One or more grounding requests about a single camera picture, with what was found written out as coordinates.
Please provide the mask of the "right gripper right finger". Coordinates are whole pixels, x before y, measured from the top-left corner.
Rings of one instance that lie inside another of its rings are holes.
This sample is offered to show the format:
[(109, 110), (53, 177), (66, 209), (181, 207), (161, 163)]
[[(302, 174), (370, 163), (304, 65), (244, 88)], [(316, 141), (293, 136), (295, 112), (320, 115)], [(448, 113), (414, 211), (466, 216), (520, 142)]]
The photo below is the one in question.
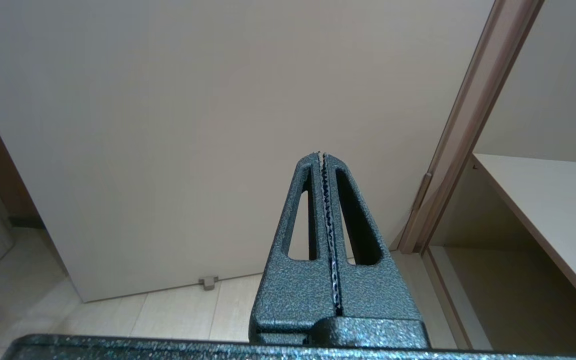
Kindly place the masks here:
[(323, 206), (338, 316), (422, 321), (349, 167), (323, 155)]

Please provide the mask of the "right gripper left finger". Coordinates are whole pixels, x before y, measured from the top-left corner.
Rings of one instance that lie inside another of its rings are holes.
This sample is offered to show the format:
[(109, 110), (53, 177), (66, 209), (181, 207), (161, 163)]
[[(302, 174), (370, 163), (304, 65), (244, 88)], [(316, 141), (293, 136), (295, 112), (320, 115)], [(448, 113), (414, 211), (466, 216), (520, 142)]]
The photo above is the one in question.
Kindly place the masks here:
[[(307, 195), (308, 259), (290, 257), (298, 208)], [(252, 344), (301, 346), (318, 321), (341, 309), (334, 233), (317, 152), (295, 166), (249, 319)]]

